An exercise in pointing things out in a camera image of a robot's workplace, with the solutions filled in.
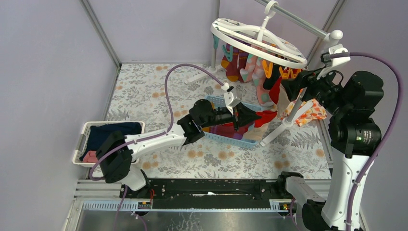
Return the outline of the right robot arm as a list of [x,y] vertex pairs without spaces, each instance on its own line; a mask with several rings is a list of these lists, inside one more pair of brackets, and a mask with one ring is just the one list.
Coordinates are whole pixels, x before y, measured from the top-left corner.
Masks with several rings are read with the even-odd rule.
[[334,84],[337,71],[318,77],[319,70],[301,72],[297,78],[284,79],[282,86],[289,100],[303,93],[302,101],[316,100],[331,114],[328,132],[331,147],[339,151],[333,159],[329,194],[319,197],[300,173],[282,172],[276,192],[292,196],[301,207],[302,222],[311,231],[358,231],[357,218],[364,189],[363,168],[381,142],[382,133],[371,115],[383,98],[383,81],[367,71],[355,72],[344,86]]

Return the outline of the white clip hanger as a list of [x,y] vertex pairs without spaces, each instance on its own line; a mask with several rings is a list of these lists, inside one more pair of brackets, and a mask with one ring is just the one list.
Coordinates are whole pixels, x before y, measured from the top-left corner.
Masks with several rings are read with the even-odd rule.
[[239,50],[284,67],[303,69],[307,66],[307,60],[298,48],[266,29],[275,15],[273,8],[278,5],[274,0],[266,5],[266,16],[260,26],[218,18],[210,30],[214,36]]

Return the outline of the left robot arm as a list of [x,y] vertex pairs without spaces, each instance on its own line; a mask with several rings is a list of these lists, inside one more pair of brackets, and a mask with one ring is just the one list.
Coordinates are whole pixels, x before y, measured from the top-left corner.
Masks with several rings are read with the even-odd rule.
[[136,197],[143,198],[149,193],[148,178],[142,170],[132,166],[136,159],[162,149],[195,143],[204,137],[204,128],[232,124],[238,130],[260,118],[241,102],[229,109],[213,108],[210,101],[198,100],[170,129],[136,135],[124,135],[121,131],[111,133],[96,151],[95,166],[101,168],[103,176],[96,178],[90,174],[89,177],[108,184],[120,182]]

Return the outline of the red beige sock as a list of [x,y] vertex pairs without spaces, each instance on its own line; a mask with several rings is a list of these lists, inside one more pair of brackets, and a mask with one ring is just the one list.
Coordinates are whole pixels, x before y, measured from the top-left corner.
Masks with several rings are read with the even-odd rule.
[[269,124],[277,116],[277,111],[264,110],[256,113],[261,116],[260,119],[254,122],[254,127],[244,133],[243,138],[253,141],[262,140],[263,135],[266,133]]
[[294,102],[288,99],[286,90],[284,89],[283,85],[280,84],[280,91],[278,96],[278,103],[277,103],[277,116],[279,119],[283,119],[289,115],[292,111],[294,106]]

